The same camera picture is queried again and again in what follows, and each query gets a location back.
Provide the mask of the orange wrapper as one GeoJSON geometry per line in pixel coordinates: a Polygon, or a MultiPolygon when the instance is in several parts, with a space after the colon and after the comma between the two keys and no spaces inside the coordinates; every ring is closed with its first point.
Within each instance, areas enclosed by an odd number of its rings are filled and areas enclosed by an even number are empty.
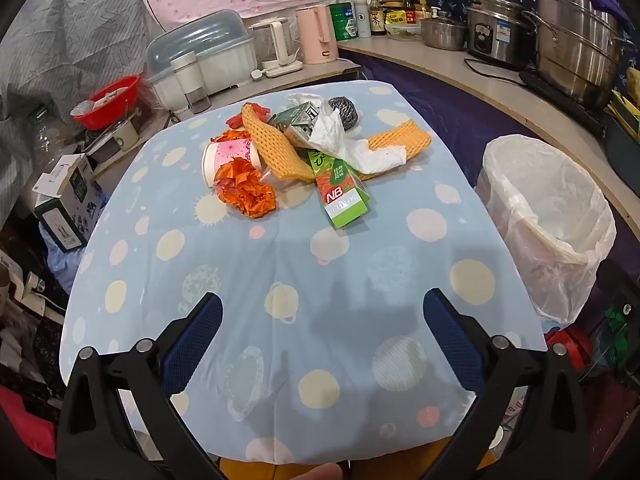
{"type": "Polygon", "coordinates": [[[250,140],[250,134],[246,130],[228,129],[220,136],[215,136],[210,139],[212,142],[229,142],[235,140],[250,140]]]}
{"type": "Polygon", "coordinates": [[[262,182],[262,173],[252,163],[235,157],[222,164],[214,179],[218,198],[243,216],[258,219],[277,209],[273,187],[262,182]]]}

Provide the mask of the pink paper cup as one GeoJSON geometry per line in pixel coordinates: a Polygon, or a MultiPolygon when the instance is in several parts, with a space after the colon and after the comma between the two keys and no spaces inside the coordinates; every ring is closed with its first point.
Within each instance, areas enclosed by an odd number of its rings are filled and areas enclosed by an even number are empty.
{"type": "Polygon", "coordinates": [[[262,170],[258,151],[250,139],[209,142],[202,156],[202,177],[208,188],[214,186],[218,169],[235,158],[248,160],[257,170],[262,170]]]}

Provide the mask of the green NB carton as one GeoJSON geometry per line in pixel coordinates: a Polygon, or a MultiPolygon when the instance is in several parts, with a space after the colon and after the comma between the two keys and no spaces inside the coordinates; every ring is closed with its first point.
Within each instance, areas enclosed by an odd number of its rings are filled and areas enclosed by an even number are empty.
{"type": "Polygon", "coordinates": [[[351,166],[318,151],[309,151],[308,158],[320,202],[335,229],[344,228],[368,212],[369,194],[351,166]]]}

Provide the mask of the orange foam net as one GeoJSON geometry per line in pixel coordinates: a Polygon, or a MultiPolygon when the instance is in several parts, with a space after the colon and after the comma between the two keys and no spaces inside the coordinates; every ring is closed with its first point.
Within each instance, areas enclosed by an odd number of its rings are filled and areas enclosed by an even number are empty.
{"type": "Polygon", "coordinates": [[[421,129],[413,120],[407,120],[392,130],[362,139],[359,141],[359,145],[374,154],[374,161],[370,162],[374,171],[358,171],[358,177],[362,180],[369,180],[404,166],[410,159],[415,158],[428,148],[431,142],[432,136],[421,129]]]}
{"type": "Polygon", "coordinates": [[[242,122],[257,148],[258,154],[279,180],[314,182],[314,173],[303,162],[285,135],[259,119],[250,103],[242,105],[242,122]]]}

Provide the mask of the white paper towel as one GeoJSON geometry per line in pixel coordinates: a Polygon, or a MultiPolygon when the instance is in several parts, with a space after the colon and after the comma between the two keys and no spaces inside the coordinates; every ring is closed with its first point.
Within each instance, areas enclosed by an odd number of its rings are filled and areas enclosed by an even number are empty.
{"type": "Polygon", "coordinates": [[[319,112],[311,133],[304,141],[304,148],[312,148],[323,154],[344,160],[349,166],[370,176],[404,166],[407,149],[401,145],[390,148],[370,148],[367,139],[351,139],[346,136],[342,118],[338,110],[329,106],[321,96],[310,93],[293,93],[288,96],[292,105],[312,104],[319,112]]]}

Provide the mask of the steel wool scrubber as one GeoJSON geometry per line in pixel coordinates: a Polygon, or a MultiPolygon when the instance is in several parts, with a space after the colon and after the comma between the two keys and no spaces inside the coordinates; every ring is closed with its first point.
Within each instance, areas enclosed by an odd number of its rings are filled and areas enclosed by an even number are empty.
{"type": "Polygon", "coordinates": [[[352,100],[346,98],[346,96],[336,96],[335,98],[329,99],[329,106],[332,110],[338,110],[345,130],[356,127],[359,122],[359,115],[352,100]]]}

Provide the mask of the dark green milk carton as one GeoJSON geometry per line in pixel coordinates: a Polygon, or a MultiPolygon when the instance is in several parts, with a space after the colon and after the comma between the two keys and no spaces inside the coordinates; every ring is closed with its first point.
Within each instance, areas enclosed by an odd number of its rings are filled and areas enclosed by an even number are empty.
{"type": "Polygon", "coordinates": [[[294,148],[311,148],[309,139],[318,116],[318,107],[306,102],[274,114],[268,124],[281,131],[294,148]]]}

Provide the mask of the white lined trash bin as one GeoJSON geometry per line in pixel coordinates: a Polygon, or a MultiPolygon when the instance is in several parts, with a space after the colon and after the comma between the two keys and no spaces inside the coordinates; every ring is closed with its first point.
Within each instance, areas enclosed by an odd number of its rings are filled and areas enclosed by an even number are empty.
{"type": "Polygon", "coordinates": [[[509,134],[486,145],[475,191],[537,314],[575,322],[616,239],[611,206],[596,181],[552,145],[509,134]]]}

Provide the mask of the blue spotted tablecloth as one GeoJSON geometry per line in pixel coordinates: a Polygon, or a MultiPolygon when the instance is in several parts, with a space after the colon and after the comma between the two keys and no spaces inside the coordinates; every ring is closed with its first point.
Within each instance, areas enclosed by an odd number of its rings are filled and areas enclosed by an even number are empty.
{"type": "Polygon", "coordinates": [[[277,209],[255,220],[202,177],[235,113],[180,122],[132,161],[74,279],[63,375],[81,348],[126,351],[214,292],[224,318],[177,411],[215,455],[311,464],[454,432],[473,397],[424,322],[432,288],[487,333],[544,348],[510,252],[442,140],[368,181],[369,211],[343,229],[302,182],[278,184],[277,209]]]}

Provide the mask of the black induction cooker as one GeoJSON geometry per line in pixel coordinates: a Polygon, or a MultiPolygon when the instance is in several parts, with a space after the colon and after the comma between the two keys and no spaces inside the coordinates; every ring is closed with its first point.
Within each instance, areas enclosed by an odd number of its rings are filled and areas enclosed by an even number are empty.
{"type": "Polygon", "coordinates": [[[574,119],[584,127],[596,139],[602,139],[605,132],[605,124],[602,112],[593,112],[573,100],[561,90],[553,87],[544,78],[541,78],[536,70],[523,70],[518,73],[522,84],[541,99],[546,100],[568,117],[574,119]]]}

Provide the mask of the white blender cup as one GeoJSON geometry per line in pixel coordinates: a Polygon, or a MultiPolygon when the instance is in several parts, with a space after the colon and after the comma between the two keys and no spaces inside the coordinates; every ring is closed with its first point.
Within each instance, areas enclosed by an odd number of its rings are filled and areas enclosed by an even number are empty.
{"type": "Polygon", "coordinates": [[[210,99],[196,54],[193,51],[186,52],[170,64],[192,114],[197,115],[208,110],[210,99]]]}

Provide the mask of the large steel steamer pot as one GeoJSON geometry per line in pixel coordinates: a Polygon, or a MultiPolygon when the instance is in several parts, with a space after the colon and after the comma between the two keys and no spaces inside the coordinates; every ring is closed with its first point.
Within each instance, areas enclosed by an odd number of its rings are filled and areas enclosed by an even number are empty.
{"type": "Polygon", "coordinates": [[[574,101],[603,110],[620,60],[636,45],[623,36],[626,18],[613,0],[536,0],[525,11],[536,27],[540,76],[574,101]]]}

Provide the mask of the small steel pot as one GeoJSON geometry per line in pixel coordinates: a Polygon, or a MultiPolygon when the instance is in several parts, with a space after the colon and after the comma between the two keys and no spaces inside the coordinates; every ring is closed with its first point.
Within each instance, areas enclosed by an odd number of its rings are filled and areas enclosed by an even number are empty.
{"type": "Polygon", "coordinates": [[[421,21],[424,44],[438,50],[464,51],[468,41],[468,26],[450,18],[424,18],[421,21]]]}

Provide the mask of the white electric kettle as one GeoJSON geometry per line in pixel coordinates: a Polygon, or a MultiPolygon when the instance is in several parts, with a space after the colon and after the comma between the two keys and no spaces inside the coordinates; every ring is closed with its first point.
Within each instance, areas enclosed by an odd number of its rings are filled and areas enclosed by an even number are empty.
{"type": "Polygon", "coordinates": [[[266,18],[250,25],[250,36],[254,40],[258,64],[250,74],[254,80],[277,78],[303,69],[289,18],[266,18]]]}

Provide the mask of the white bottle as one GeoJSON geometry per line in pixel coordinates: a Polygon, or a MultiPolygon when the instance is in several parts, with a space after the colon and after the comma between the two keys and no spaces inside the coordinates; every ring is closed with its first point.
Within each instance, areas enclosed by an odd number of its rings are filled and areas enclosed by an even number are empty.
{"type": "Polygon", "coordinates": [[[354,0],[354,14],[358,36],[360,38],[370,38],[372,32],[367,0],[354,0]]]}

